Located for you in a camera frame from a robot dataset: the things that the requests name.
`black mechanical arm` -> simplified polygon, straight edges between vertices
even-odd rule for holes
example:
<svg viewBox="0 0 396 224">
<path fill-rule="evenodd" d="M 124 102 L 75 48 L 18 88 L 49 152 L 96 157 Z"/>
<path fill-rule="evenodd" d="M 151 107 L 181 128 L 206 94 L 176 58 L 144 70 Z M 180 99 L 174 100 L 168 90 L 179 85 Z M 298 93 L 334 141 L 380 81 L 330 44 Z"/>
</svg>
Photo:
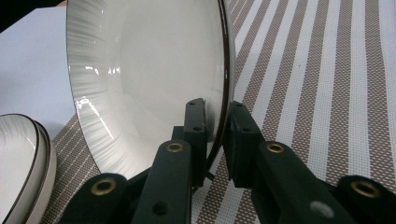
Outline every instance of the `black mechanical arm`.
<svg viewBox="0 0 396 224">
<path fill-rule="evenodd" d="M 191 195 L 206 169 L 205 101 L 186 104 L 184 126 L 160 145 L 151 168 L 127 180 L 101 174 L 67 205 L 61 223 L 190 223 Z M 244 105 L 230 104 L 222 140 L 229 177 L 251 189 L 261 223 L 396 223 L 396 196 L 351 175 L 337 186 L 317 179 L 286 145 L 265 141 Z"/>
</svg>

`striped tablecloth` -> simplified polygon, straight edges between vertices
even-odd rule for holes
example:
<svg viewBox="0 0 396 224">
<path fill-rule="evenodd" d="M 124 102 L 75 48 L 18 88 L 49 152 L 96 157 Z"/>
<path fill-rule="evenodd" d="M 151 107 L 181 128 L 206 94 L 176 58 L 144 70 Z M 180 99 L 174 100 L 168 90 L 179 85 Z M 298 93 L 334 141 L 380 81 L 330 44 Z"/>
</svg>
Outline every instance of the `striped tablecloth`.
<svg viewBox="0 0 396 224">
<path fill-rule="evenodd" d="M 363 175 L 396 192 L 394 0 L 226 0 L 236 46 L 235 101 L 267 140 L 293 148 L 320 179 Z M 55 188 L 43 223 L 99 174 L 77 117 L 53 139 Z M 223 153 L 193 195 L 192 223 L 259 222 L 228 181 Z"/>
</svg>

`screw hole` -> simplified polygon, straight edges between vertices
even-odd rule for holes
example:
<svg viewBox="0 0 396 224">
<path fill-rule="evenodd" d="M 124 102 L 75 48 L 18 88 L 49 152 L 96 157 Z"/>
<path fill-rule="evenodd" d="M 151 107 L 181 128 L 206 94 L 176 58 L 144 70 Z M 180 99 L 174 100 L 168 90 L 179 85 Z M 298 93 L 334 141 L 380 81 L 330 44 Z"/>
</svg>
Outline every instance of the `screw hole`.
<svg viewBox="0 0 396 224">
<path fill-rule="evenodd" d="M 152 207 L 152 212 L 159 217 L 164 216 L 168 213 L 168 204 L 163 202 L 157 202 Z"/>
<path fill-rule="evenodd" d="M 108 194 L 117 186 L 117 182 L 113 178 L 104 178 L 96 182 L 92 188 L 91 193 L 97 196 Z"/>
<path fill-rule="evenodd" d="M 181 150 L 183 150 L 183 145 L 179 144 L 179 143 L 172 143 L 169 144 L 166 149 L 170 152 L 179 152 Z"/>
<path fill-rule="evenodd" d="M 267 149 L 275 153 L 281 153 L 285 150 L 285 148 L 283 148 L 280 144 L 276 143 L 268 144 Z"/>
<path fill-rule="evenodd" d="M 350 183 L 350 186 L 359 194 L 367 198 L 377 198 L 381 192 L 371 183 L 363 180 L 357 180 Z"/>
</svg>

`stacked plate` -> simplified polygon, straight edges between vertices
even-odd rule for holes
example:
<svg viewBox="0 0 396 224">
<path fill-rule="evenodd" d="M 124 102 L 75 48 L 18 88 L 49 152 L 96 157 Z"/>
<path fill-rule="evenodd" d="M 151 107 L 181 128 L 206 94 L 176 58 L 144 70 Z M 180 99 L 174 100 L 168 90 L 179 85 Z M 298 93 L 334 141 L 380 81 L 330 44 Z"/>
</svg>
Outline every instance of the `stacked plate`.
<svg viewBox="0 0 396 224">
<path fill-rule="evenodd" d="M 0 221 L 38 223 L 55 170 L 56 155 L 42 125 L 24 115 L 0 116 Z"/>
</svg>

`white bowl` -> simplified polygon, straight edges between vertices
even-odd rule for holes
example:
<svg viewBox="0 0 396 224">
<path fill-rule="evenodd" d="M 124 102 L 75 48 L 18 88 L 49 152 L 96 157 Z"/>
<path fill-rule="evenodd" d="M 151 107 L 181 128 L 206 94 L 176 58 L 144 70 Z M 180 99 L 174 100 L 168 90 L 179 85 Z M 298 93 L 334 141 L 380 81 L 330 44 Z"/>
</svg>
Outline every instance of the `white bowl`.
<svg viewBox="0 0 396 224">
<path fill-rule="evenodd" d="M 70 0 L 67 58 L 78 120 L 103 173 L 130 178 L 203 98 L 218 148 L 234 50 L 223 0 Z"/>
<path fill-rule="evenodd" d="M 50 200 L 56 156 L 45 129 L 23 115 L 0 116 L 0 220 L 39 223 Z"/>
</svg>

